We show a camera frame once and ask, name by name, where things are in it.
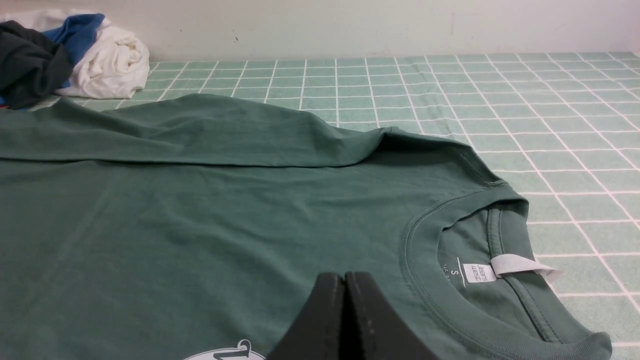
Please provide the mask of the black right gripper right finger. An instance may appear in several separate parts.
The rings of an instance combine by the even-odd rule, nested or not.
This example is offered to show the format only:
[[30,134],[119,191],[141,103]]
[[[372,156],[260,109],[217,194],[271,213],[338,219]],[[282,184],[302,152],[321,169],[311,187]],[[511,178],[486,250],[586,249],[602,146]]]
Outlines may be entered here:
[[436,360],[401,319],[368,272],[345,274],[345,360]]

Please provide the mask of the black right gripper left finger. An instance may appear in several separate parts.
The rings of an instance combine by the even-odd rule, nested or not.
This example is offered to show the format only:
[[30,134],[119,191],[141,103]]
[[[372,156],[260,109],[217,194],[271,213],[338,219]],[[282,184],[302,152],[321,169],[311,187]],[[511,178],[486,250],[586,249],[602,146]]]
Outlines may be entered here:
[[319,274],[306,303],[268,360],[338,360],[344,299],[342,276]]

